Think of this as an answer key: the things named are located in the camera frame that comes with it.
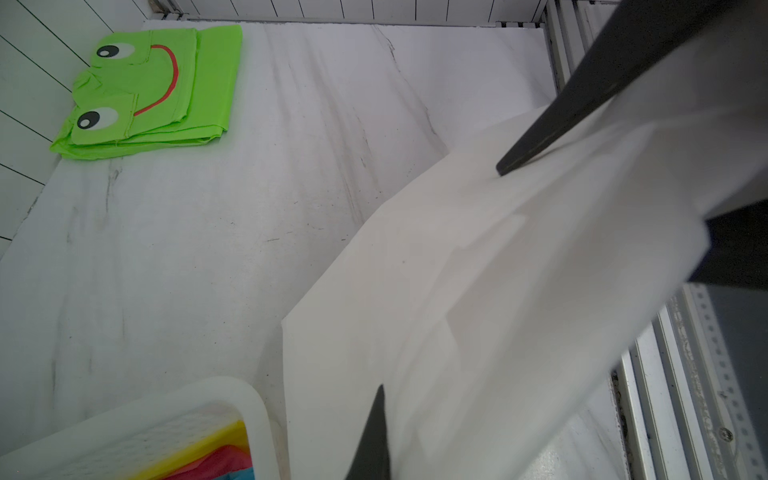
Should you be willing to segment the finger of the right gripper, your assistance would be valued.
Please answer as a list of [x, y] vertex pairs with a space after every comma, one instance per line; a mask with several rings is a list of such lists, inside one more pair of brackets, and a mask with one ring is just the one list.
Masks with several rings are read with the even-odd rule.
[[732, 0], [620, 2], [557, 98], [497, 163], [497, 173], [505, 176], [531, 162], [737, 5]]
[[691, 283], [767, 290], [767, 201], [706, 221], [710, 248]]

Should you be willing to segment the yellow raincoat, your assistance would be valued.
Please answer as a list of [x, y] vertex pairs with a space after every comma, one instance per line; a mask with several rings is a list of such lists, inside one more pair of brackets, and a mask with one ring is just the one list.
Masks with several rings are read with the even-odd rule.
[[172, 454], [169, 459], [161, 460], [159, 463], [130, 476], [130, 479], [167, 479], [167, 476], [180, 468], [227, 445], [235, 446], [251, 456], [243, 421], [237, 421], [217, 430], [212, 435], [194, 443], [192, 446], [185, 447], [180, 452]]

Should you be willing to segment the pink rabbit raincoat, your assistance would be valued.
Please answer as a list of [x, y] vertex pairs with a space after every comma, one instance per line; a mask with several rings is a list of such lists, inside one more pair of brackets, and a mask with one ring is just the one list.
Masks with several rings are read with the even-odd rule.
[[188, 464], [167, 476], [168, 480], [217, 479], [228, 472], [253, 468], [251, 456], [231, 445], [223, 446], [209, 455]]

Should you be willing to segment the white raincoat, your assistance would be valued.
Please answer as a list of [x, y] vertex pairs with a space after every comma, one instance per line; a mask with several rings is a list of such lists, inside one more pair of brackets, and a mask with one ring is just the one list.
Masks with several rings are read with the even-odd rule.
[[525, 166], [498, 123], [385, 202], [283, 321], [290, 470], [346, 477], [385, 390], [392, 479], [512, 479], [767, 196], [767, 5], [738, 5]]

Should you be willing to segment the white plastic basket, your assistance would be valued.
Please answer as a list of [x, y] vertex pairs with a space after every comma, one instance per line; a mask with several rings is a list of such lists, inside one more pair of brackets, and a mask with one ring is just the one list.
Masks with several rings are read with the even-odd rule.
[[130, 479], [237, 421], [245, 424], [256, 478], [280, 478], [262, 398], [246, 382], [224, 376], [141, 398], [8, 453], [1, 476]]

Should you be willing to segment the blue raincoat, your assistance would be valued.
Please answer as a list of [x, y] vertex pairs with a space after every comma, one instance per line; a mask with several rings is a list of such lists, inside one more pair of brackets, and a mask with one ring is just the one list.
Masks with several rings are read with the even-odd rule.
[[227, 474], [218, 477], [217, 480], [254, 480], [253, 468], [246, 468], [242, 470], [228, 472]]

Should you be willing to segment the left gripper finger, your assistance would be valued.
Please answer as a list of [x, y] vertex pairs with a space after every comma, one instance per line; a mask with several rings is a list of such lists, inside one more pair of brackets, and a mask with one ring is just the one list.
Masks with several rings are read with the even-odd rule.
[[384, 385], [380, 385], [376, 391], [369, 416], [345, 479], [392, 479]]

